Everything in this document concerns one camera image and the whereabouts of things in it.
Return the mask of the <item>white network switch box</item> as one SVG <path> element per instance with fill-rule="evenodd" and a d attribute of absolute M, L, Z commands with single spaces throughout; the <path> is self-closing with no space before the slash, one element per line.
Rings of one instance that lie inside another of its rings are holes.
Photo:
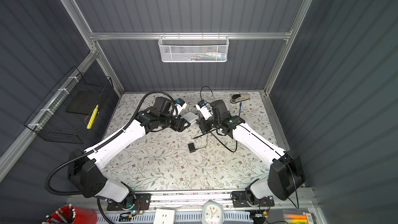
<path fill-rule="evenodd" d="M 194 113 L 189 112 L 189 113 L 183 115 L 182 118 L 185 119 L 190 124 L 194 124 L 198 120 L 199 116 Z"/>

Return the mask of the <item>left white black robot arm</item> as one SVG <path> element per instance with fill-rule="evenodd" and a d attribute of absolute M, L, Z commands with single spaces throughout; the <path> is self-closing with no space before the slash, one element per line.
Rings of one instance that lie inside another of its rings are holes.
<path fill-rule="evenodd" d="M 130 210 L 136 206 L 136 196 L 127 184 L 107 178 L 102 169 L 122 150 L 151 132 L 172 129 L 182 132 L 190 122 L 180 115 L 187 106 L 181 99 L 174 99 L 165 92 L 159 92 L 153 106 L 141 109 L 145 99 L 152 93 L 146 93 L 140 100 L 130 120 L 108 138 L 84 151 L 70 154 L 69 160 L 57 166 L 45 180 L 45 189 L 57 196 L 83 195 L 120 203 L 122 208 Z M 61 169 L 67 168 L 68 180 L 76 187 L 75 191 L 60 191 L 52 188 L 51 180 Z"/>

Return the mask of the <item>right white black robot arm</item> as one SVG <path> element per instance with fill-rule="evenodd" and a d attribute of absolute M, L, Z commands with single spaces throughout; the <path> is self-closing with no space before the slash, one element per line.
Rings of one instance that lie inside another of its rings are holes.
<path fill-rule="evenodd" d="M 221 131 L 245 145 L 268 168 L 268 177 L 257 179 L 245 188 L 248 204 L 256 206 L 270 196 L 287 200 L 302 186 L 306 179 L 299 155 L 294 150 L 286 151 L 266 140 L 244 119 L 232 116 L 223 100 L 207 103 L 200 100 L 196 105 L 202 117 L 198 124 L 203 133 L 212 129 Z"/>

